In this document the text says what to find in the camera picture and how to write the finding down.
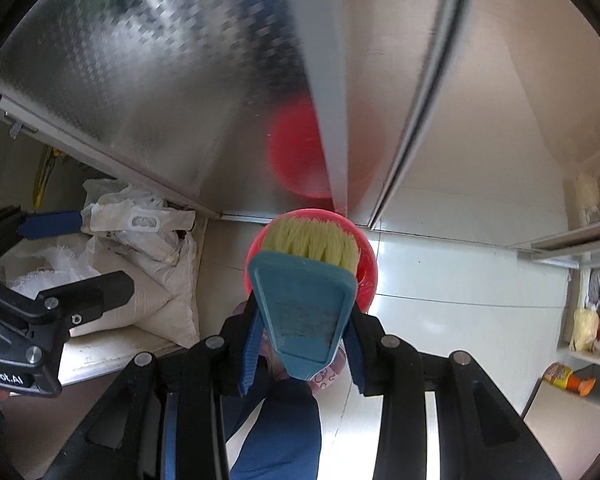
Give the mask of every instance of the screw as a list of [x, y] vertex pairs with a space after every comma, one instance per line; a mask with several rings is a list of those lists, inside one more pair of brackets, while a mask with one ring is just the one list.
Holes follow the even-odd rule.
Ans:
[[400, 345], [400, 339], [398, 339], [395, 335], [383, 335], [380, 340], [380, 344], [385, 348], [398, 348]]
[[218, 350], [224, 346], [224, 339], [222, 339], [219, 335], [213, 335], [206, 339], [205, 345], [207, 348], [212, 350]]
[[58, 301], [58, 298], [54, 298], [53, 296], [51, 298], [46, 298], [45, 308], [47, 310], [53, 310], [56, 306], [58, 306], [59, 303], [60, 302]]
[[152, 361], [152, 359], [153, 357], [151, 356], [151, 354], [149, 354], [149, 352], [140, 352], [136, 355], [136, 357], [134, 357], [134, 362], [137, 366], [142, 367], [147, 366]]
[[24, 357], [30, 364], [35, 365], [42, 359], [42, 350], [37, 346], [30, 346], [24, 352]]
[[471, 356], [464, 352], [463, 350], [459, 350], [458, 352], [454, 352], [453, 354], [454, 361], [461, 366], [466, 366], [471, 362]]

